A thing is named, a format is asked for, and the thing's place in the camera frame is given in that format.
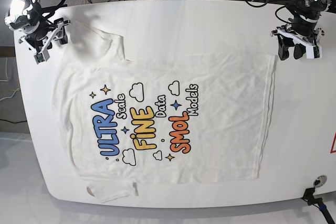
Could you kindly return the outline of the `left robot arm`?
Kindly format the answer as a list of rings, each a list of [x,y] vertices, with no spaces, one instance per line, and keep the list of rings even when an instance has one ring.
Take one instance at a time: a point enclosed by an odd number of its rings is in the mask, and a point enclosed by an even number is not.
[[[278,39],[278,57],[288,59],[289,48],[293,57],[322,58],[320,38],[324,36],[317,24],[323,12],[335,12],[335,0],[293,0],[278,8],[275,17],[284,24],[271,32]]]

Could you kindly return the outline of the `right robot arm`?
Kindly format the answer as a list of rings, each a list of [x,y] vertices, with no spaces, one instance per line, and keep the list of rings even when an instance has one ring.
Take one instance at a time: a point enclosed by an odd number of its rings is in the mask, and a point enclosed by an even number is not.
[[[5,24],[13,31],[21,29],[26,34],[28,43],[40,52],[48,32],[57,29],[56,22],[51,22],[49,18],[56,10],[66,6],[65,1],[42,7],[39,0],[12,0],[4,19]]]

